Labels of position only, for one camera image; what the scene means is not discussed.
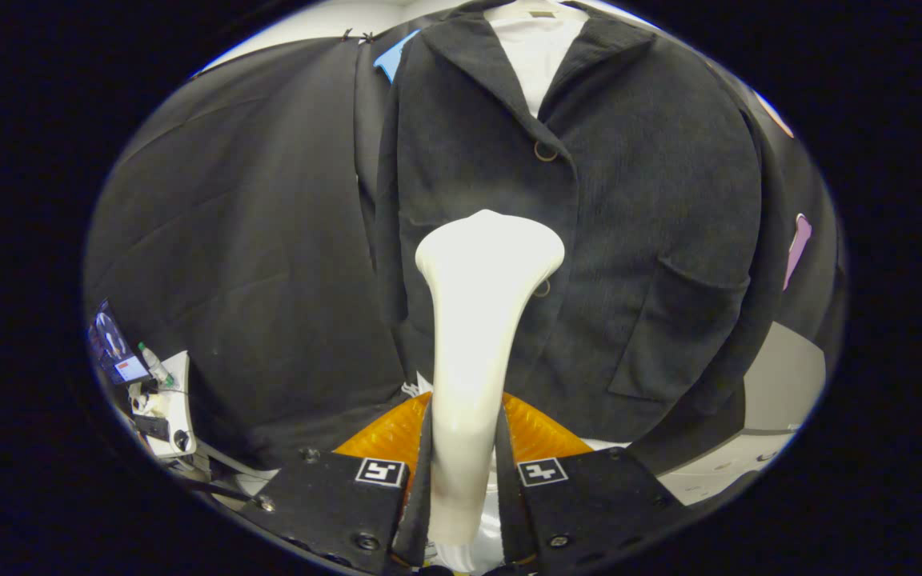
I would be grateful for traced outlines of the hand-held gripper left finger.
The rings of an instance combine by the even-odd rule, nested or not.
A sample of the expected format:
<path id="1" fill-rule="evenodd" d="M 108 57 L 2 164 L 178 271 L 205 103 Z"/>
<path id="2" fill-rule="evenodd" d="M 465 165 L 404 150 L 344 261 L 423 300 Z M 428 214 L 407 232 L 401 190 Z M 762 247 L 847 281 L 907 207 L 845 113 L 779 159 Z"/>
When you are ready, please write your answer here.
<path id="1" fill-rule="evenodd" d="M 431 520 L 429 402 L 410 398 L 336 449 L 301 451 L 255 496 L 254 525 L 355 575 L 419 569 Z"/>

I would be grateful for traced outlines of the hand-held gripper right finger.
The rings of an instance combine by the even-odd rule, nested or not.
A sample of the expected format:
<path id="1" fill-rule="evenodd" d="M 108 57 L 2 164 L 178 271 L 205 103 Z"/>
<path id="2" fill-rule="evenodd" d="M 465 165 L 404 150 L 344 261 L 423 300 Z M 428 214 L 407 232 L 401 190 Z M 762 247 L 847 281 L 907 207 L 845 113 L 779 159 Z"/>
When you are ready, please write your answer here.
<path id="1" fill-rule="evenodd" d="M 505 394 L 499 508 L 509 574 L 598 574 L 672 533 L 681 503 L 622 447 L 593 450 Z"/>

